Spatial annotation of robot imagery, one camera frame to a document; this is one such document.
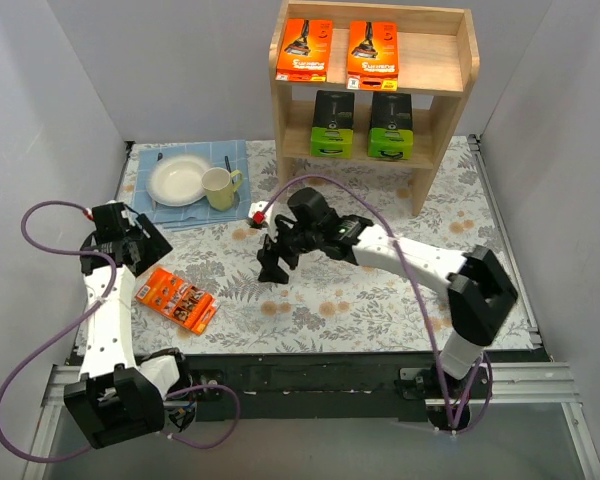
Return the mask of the orange razor box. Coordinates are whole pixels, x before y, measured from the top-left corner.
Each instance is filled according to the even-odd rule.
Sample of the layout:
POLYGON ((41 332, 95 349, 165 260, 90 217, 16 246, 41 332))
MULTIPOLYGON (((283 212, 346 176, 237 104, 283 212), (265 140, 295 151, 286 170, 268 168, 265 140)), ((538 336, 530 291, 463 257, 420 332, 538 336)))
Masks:
POLYGON ((398 89, 398 31, 393 22, 353 21, 349 28, 346 88, 386 91, 398 89))
POLYGON ((197 336, 216 314, 216 299, 205 290, 161 267, 140 286, 135 299, 197 336))
POLYGON ((275 79, 283 82, 325 82, 332 37, 331 20, 289 19, 276 63, 275 79))

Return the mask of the green black razor box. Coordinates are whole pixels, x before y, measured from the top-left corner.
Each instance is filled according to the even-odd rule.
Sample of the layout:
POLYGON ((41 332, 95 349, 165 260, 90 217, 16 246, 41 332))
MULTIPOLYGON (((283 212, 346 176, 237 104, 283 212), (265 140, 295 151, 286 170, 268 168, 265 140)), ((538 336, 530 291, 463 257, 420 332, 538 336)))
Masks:
POLYGON ((412 100, 409 94, 374 92, 367 154, 387 161, 407 160, 414 145, 412 100))
POLYGON ((349 159, 353 148, 355 96, 318 90, 310 135, 310 155, 349 159))

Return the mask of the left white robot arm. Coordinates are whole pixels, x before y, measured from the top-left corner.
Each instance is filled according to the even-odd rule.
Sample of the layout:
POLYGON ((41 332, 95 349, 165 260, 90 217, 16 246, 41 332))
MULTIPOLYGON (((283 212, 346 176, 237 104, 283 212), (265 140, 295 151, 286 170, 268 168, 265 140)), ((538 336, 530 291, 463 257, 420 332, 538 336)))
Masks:
POLYGON ((176 348, 143 361, 132 346, 132 299, 138 276, 172 247, 144 214, 122 202, 91 211, 95 230, 80 250, 91 314, 79 379, 64 389, 64 404, 95 449, 163 429, 166 398, 185 398, 193 386, 186 358, 176 348))

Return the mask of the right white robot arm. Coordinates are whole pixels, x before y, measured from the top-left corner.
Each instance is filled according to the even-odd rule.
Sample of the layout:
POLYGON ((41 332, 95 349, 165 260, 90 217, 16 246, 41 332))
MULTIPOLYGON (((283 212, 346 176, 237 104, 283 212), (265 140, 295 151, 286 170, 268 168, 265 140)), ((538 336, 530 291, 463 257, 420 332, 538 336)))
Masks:
POLYGON ((359 215, 339 215, 317 190, 306 187, 287 201, 292 215, 278 214, 267 202, 251 205, 249 219, 267 233, 257 259, 261 282, 286 284, 305 253, 399 276, 412 273, 418 284, 444 298, 453 332, 432 373, 434 389, 455 397, 469 384, 469 371, 496 338, 518 300, 504 267, 487 247, 448 250, 407 238, 394 238, 378 223, 359 215))

